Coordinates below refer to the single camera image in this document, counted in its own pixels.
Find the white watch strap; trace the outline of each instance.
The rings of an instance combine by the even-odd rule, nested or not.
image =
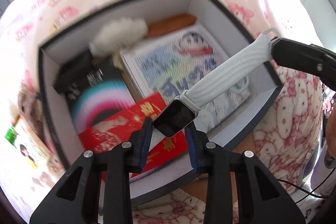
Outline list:
[[[253,43],[215,68],[190,90],[183,92],[181,101],[189,107],[194,105],[190,108],[196,111],[228,90],[262,63],[272,59],[270,39],[267,35],[271,31],[280,37],[279,32],[273,28],[261,33]]]

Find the pink character print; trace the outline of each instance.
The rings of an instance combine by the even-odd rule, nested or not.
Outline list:
[[[281,22],[284,29],[288,30],[290,33],[292,33],[293,29],[296,25],[296,20],[293,17],[290,18],[283,18]]]
[[[35,10],[36,8],[40,7],[42,4],[45,3],[46,0],[37,0],[37,2],[31,7],[32,10]]]
[[[254,17],[254,13],[251,10],[245,9],[243,6],[240,7],[238,4],[230,4],[229,9],[245,27],[249,25],[250,19]]]
[[[61,0],[49,0],[48,6],[54,8]]]
[[[28,23],[17,30],[15,33],[16,41],[20,42],[22,39],[24,39],[30,33],[33,27],[33,23]]]
[[[27,90],[30,92],[36,92],[33,85],[33,79],[29,70],[25,70],[25,76],[22,80],[22,83],[26,86]]]
[[[67,21],[74,18],[79,14],[79,10],[75,7],[68,6],[58,12],[58,17],[55,19],[54,27],[56,29],[65,25]]]

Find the watch face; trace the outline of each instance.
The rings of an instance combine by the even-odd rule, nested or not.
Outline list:
[[[154,120],[153,126],[168,138],[185,128],[196,118],[196,113],[179,99],[174,99]]]

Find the metal screw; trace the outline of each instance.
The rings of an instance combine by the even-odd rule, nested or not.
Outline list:
[[[93,155],[93,152],[91,150],[86,150],[83,155],[86,158],[90,158]]]
[[[316,68],[317,68],[317,71],[322,71],[323,70],[323,65],[321,63],[318,63]]]
[[[205,146],[209,149],[214,149],[216,147],[216,144],[213,142],[208,142]]]
[[[254,153],[250,150],[246,150],[244,152],[245,157],[252,158],[254,156]]]
[[[132,146],[131,142],[123,142],[121,144],[122,148],[130,148]]]

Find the red packet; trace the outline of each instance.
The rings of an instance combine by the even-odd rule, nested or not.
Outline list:
[[[145,117],[152,119],[166,107],[159,93],[143,99],[137,104],[123,109],[102,122],[94,125],[79,135],[85,149],[96,153],[111,150],[116,145],[127,141],[131,133],[140,130]],[[164,138],[148,154],[144,172],[158,167],[181,155],[187,150],[187,143],[182,132],[173,138]]]

